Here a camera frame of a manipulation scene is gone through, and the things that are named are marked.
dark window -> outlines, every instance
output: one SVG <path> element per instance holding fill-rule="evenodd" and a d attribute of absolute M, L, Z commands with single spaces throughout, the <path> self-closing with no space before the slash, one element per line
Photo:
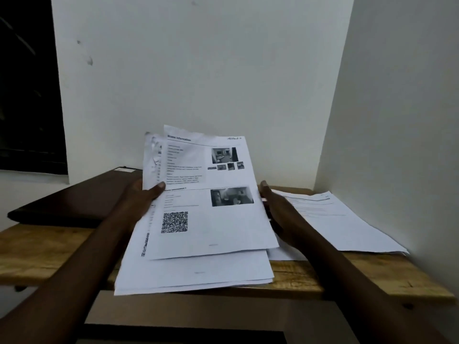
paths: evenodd
<path fill-rule="evenodd" d="M 0 169 L 67 174 L 51 0 L 0 0 Z"/>

dark skin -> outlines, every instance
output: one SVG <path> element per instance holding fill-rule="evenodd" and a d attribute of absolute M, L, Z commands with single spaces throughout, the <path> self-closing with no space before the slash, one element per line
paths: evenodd
<path fill-rule="evenodd" d="M 0 320 L 0 343 L 71 343 L 129 241 L 135 223 L 165 188 L 128 186 L 111 214 L 67 262 Z"/>
<path fill-rule="evenodd" d="M 164 187 L 163 184 L 142 191 L 141 181 L 129 186 L 112 213 L 70 259 L 0 320 L 0 343 L 75 341 L 75 331 L 84 322 L 100 287 L 123 253 L 135 223 Z M 267 199 L 274 231 L 307 257 L 360 343 L 450 343 L 372 283 L 264 181 L 261 193 Z"/>
<path fill-rule="evenodd" d="M 278 236 L 314 267 L 326 293 L 336 301 L 360 343 L 450 344 L 436 329 L 396 303 L 322 237 L 266 181 L 261 194 Z"/>

